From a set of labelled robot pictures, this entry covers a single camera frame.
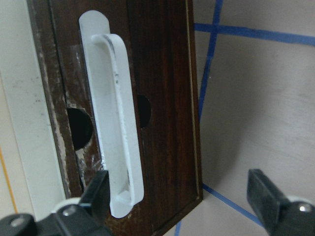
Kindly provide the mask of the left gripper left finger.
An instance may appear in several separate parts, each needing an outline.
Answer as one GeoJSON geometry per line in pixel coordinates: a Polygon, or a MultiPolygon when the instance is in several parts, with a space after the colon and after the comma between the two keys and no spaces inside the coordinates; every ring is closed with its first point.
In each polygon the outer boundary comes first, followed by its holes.
{"type": "Polygon", "coordinates": [[[28,213],[0,220],[2,236],[108,236],[105,218],[110,205],[109,174],[98,171],[78,203],[67,204],[40,221],[28,213]]]}

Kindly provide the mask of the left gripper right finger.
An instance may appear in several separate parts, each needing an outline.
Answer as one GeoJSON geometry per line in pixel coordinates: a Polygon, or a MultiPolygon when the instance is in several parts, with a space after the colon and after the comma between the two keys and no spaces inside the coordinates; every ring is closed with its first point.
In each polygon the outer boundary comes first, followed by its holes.
{"type": "Polygon", "coordinates": [[[248,171],[247,200],[268,235],[315,234],[315,205],[286,196],[260,169],[248,171]]]}

